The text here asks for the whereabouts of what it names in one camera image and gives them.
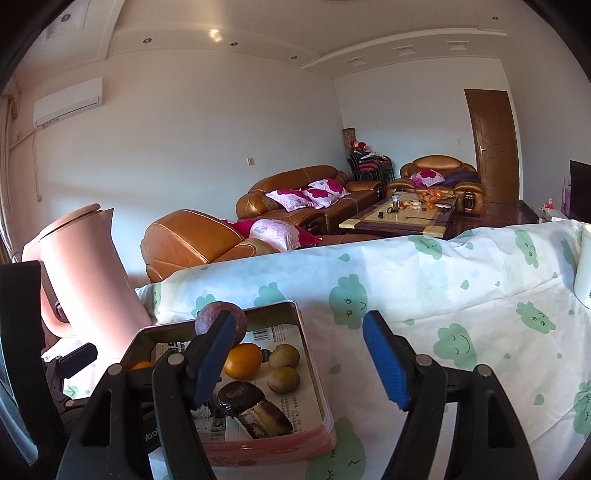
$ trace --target wooden door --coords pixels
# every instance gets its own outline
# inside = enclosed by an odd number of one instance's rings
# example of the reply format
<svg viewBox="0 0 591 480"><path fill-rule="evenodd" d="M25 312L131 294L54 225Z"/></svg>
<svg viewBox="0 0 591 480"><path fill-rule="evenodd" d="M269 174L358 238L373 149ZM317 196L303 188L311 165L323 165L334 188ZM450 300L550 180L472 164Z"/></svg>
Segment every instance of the wooden door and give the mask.
<svg viewBox="0 0 591 480"><path fill-rule="evenodd" d="M519 162L515 122L507 92L466 90L476 145L476 168L486 201L519 200Z"/></svg>

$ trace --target tangerine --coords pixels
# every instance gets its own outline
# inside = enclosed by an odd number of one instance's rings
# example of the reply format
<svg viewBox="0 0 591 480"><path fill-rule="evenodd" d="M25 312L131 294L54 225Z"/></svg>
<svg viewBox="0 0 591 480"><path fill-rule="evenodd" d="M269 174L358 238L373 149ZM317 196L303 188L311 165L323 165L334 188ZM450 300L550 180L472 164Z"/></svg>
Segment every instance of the tangerine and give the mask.
<svg viewBox="0 0 591 480"><path fill-rule="evenodd" d="M138 362L134 366L132 366L130 370L140 370L142 368L149 368L153 366L154 364L152 362Z"/></svg>
<svg viewBox="0 0 591 480"><path fill-rule="evenodd" d="M234 380L251 380L256 377L262 362L262 352L254 343L241 343L228 353L223 370Z"/></svg>

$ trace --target kettle lid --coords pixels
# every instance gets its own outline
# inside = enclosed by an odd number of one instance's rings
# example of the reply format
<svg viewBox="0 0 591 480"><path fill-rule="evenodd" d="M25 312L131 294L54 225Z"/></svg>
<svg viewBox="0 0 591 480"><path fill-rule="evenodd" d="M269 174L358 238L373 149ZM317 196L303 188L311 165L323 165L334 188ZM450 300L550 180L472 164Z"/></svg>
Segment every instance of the kettle lid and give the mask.
<svg viewBox="0 0 591 480"><path fill-rule="evenodd" d="M86 205L85 207L79 208L78 210L74 210L63 217L57 219L55 222L50 223L47 225L39 235L37 235L37 240L41 240L43 237L49 235L50 233L54 232L58 228L61 228L67 223L70 223L84 215L88 215L89 213L96 212L100 209L100 205L98 203L91 203L90 205Z"/></svg>

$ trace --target curtain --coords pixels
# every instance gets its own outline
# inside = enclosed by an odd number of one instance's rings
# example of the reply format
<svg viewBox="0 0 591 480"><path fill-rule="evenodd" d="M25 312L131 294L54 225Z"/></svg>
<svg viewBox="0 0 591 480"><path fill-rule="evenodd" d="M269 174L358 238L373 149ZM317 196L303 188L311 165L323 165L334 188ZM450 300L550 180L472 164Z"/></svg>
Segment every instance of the curtain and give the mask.
<svg viewBox="0 0 591 480"><path fill-rule="evenodd" d="M10 130L18 116L20 91L17 81L11 78L0 95L0 262L20 260L14 236L14 224L10 206L8 157L10 153Z"/></svg>

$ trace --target coffee table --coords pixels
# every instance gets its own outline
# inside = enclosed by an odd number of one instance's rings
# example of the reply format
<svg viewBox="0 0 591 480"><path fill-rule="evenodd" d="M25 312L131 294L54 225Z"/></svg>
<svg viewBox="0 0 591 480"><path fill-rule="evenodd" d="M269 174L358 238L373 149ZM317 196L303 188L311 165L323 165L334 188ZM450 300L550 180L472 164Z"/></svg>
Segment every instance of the coffee table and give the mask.
<svg viewBox="0 0 591 480"><path fill-rule="evenodd" d="M415 193L398 193L400 201L414 200ZM435 208L434 210L414 210L406 208L398 213L388 213L391 198L386 198L349 220L342 222L339 227L354 230L358 233L369 233L384 237L403 235L429 235L436 238L449 239L453 237L456 219L457 199L441 200L438 203L447 203L451 208Z"/></svg>

